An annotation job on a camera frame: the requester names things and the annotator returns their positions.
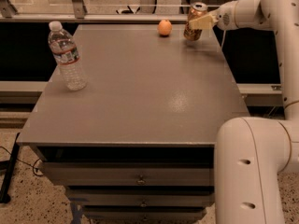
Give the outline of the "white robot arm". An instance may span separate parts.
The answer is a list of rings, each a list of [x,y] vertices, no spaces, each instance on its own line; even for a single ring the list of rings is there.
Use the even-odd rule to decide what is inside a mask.
[[[299,0],[234,0],[190,21],[193,29],[270,31],[281,102],[249,105],[249,117],[226,121],[214,149],[217,224],[285,224],[278,175],[298,171]]]

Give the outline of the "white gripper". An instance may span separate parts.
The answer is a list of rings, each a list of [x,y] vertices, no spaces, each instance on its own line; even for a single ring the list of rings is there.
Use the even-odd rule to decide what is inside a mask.
[[[217,23],[217,26],[223,31],[236,30],[236,5],[236,1],[225,3],[216,10],[216,17],[208,13],[202,17],[190,20],[189,27],[193,30],[210,30]]]

